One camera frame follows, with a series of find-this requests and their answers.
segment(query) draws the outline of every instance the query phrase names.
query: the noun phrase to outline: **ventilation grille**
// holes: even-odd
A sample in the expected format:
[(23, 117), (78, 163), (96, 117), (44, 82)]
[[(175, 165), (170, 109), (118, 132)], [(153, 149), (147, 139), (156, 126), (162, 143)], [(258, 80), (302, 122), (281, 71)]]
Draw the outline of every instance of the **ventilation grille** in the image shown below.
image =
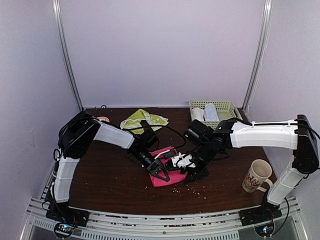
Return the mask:
[[(153, 239), (153, 238), (140, 238), (140, 237), (115, 237), (106, 235), (103, 233), (91, 233), (89, 231), (83, 230), (81, 233), (81, 238), (86, 240), (147, 240), (147, 239)], [(194, 237), (194, 238), (175, 238), (170, 237), (170, 239), (179, 239), (179, 240), (239, 240), (239, 233), (238, 231), (233, 231), (229, 233), (219, 233), (219, 234), (213, 234), (212, 236), (206, 236), (206, 237)]]
[(48, 229), (48, 230), (54, 230), (54, 225), (51, 222), (42, 220), (42, 219), (38, 219), (36, 218), (34, 220), (33, 225), (43, 228), (43, 229)]

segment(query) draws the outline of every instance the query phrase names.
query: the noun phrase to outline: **vertical metal post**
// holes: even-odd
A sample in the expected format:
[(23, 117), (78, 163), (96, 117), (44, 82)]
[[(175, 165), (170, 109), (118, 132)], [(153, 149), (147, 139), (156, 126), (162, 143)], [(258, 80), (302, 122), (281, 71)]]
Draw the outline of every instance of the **vertical metal post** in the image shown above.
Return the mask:
[(253, 64), (253, 69), (252, 69), (248, 89), (246, 91), (246, 95), (242, 105), (242, 109), (244, 110), (244, 112), (248, 110), (250, 101), (255, 92), (255, 85), (259, 77), (259, 74), (258, 74), (259, 66), (262, 60), (263, 53), (266, 48), (266, 40), (268, 37), (268, 30), (270, 27), (272, 5), (273, 5), (273, 0), (265, 0), (264, 13), (262, 17), (261, 30), (260, 30), (260, 38), (259, 38), (258, 47), (256, 50), (255, 60)]
[(67, 75), (68, 75), (68, 78), (70, 81), (73, 96), (76, 100), (76, 103), (77, 103), (79, 110), (81, 111), (84, 109), (84, 107), (83, 107), (81, 99), (80, 99), (79, 91), (77, 88), (74, 72), (72, 70), (71, 61), (70, 61), (70, 57), (69, 57), (69, 53), (68, 53), (64, 25), (63, 25), (61, 9), (60, 9), (60, 0), (52, 0), (52, 3), (53, 3), (53, 12), (54, 12), (54, 17), (55, 17), (55, 22), (56, 22), (56, 26), (58, 28), (58, 33), (59, 33), (59, 37), (60, 37), (60, 43), (61, 43), (66, 72), (67, 72)]

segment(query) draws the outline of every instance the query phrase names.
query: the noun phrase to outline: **plastic basket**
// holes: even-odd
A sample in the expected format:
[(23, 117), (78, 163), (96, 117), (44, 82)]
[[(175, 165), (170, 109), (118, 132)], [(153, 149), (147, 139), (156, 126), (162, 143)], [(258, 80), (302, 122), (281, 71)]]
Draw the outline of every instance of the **plastic basket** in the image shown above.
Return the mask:
[[(214, 104), (219, 120), (227, 120), (230, 118), (243, 119), (232, 101), (189, 101), (190, 116), (193, 121), (191, 109), (205, 109), (206, 104)], [(203, 124), (215, 129), (220, 121), (202, 121)]]

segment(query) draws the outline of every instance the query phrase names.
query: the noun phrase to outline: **red cloth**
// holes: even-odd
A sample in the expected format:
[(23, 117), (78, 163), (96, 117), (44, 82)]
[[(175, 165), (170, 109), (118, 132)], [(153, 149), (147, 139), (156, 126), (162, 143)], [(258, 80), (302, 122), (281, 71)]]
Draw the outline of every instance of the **red cloth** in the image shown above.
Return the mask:
[[(164, 152), (166, 150), (172, 150), (174, 149), (174, 147), (172, 146), (168, 146), (166, 148), (163, 148), (163, 149), (160, 149), (158, 151), (154, 151), (154, 152), (150, 152), (152, 156), (156, 156), (158, 155), (159, 153), (161, 152)], [(163, 163), (163, 165), (166, 164), (166, 162), (169, 161), (169, 159), (164, 159), (163, 157), (158, 157), (158, 159)], [(185, 174), (180, 174), (180, 170), (177, 170), (177, 171), (168, 171), (167, 172), (169, 177), (170, 177), (170, 180), (169, 181), (164, 181), (164, 180), (161, 180), (155, 176), (152, 176), (149, 174), (150, 176), (150, 179), (151, 179), (151, 182), (152, 182), (152, 185), (154, 187), (163, 187), (163, 186), (168, 186), (168, 185), (172, 185), (172, 184), (176, 184), (176, 183), (179, 183), (179, 182), (182, 182), (186, 179), (186, 176), (187, 176), (187, 173)], [(159, 176), (165, 178), (165, 174), (163, 173), (163, 171), (159, 172), (158, 173)]]

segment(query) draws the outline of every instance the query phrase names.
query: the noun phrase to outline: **white wall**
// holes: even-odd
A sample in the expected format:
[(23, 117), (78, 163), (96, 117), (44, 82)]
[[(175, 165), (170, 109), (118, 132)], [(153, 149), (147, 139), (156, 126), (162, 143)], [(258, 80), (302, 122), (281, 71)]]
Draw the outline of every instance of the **white wall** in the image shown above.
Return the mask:
[(264, 0), (64, 0), (66, 41), (85, 107), (241, 106)]
[(18, 238), (76, 112), (51, 0), (0, 1), (0, 238)]
[[(267, 49), (252, 106), (250, 120), (281, 121), (305, 114), (320, 133), (320, 1), (274, 1)], [(279, 175), (291, 152), (266, 148)], [(320, 236), (320, 172), (301, 182), (297, 196), (311, 239)]]

